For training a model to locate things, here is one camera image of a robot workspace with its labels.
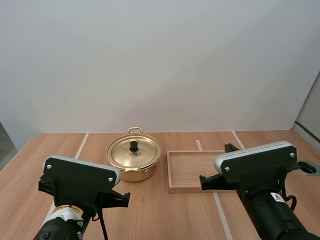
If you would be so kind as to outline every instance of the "wooden tray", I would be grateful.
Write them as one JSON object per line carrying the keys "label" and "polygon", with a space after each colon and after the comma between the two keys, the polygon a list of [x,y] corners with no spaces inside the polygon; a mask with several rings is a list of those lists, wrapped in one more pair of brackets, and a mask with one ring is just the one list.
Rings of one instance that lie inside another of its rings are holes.
{"label": "wooden tray", "polygon": [[167,151],[169,193],[219,193],[230,190],[202,190],[199,176],[218,174],[214,167],[217,155],[225,151]]}

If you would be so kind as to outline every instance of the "yellow label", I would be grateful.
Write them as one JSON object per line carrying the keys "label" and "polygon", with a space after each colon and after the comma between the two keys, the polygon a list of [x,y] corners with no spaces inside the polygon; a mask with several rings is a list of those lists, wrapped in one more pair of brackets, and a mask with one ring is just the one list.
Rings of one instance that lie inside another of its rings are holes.
{"label": "yellow label", "polygon": [[[59,210],[64,209],[64,208],[68,208],[69,206],[70,206],[70,205],[57,206],[57,207],[53,210],[52,213],[55,213],[56,211],[59,211]],[[80,217],[81,217],[82,214],[84,213],[84,211],[83,211],[81,208],[77,207],[77,206],[71,206],[71,209],[72,209],[73,211],[75,211],[77,214],[79,214]]]}

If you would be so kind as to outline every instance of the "pot handle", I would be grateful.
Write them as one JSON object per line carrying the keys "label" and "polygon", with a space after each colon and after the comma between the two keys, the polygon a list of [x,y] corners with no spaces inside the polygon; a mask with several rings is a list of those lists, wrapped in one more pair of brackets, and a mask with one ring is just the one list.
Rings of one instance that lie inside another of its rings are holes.
{"label": "pot handle", "polygon": [[122,174],[126,174],[128,172],[141,172],[141,173],[144,173],[145,171],[141,167],[125,168],[125,169],[122,170]]}
{"label": "pot handle", "polygon": [[134,126],[134,127],[130,127],[128,130],[128,134],[130,134],[131,130],[139,130],[141,134],[144,134],[144,132],[142,131],[142,129],[140,127]]}

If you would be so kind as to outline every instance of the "gold pot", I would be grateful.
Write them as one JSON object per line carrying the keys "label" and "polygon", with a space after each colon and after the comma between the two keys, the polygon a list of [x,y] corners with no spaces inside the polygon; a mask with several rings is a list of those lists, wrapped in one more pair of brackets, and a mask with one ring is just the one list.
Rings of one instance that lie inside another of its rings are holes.
{"label": "gold pot", "polygon": [[109,163],[122,171],[122,179],[140,182],[155,171],[161,155],[160,143],[145,135],[140,127],[131,127],[128,134],[114,140],[106,151]]}

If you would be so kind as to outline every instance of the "wooden table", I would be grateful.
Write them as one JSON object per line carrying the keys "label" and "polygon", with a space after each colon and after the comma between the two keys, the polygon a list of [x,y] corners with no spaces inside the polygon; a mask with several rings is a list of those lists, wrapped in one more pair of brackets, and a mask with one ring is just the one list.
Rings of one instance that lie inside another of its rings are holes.
{"label": "wooden table", "polygon": [[[50,155],[108,164],[109,144],[124,133],[50,133],[32,138],[0,172],[1,239],[33,239],[53,197],[38,191],[43,162]],[[105,209],[110,240],[258,240],[259,237],[236,193],[168,193],[167,150],[223,150],[225,143],[240,148],[231,131],[147,133],[162,146],[153,176],[142,182],[121,181],[114,189],[131,192],[128,208]],[[289,141],[298,148],[299,160],[320,164],[320,154],[291,130],[237,131],[248,148]],[[298,199],[295,214],[308,231],[320,236],[320,177],[299,171],[286,180],[287,194]],[[85,240],[102,240],[99,222],[90,222]]]}

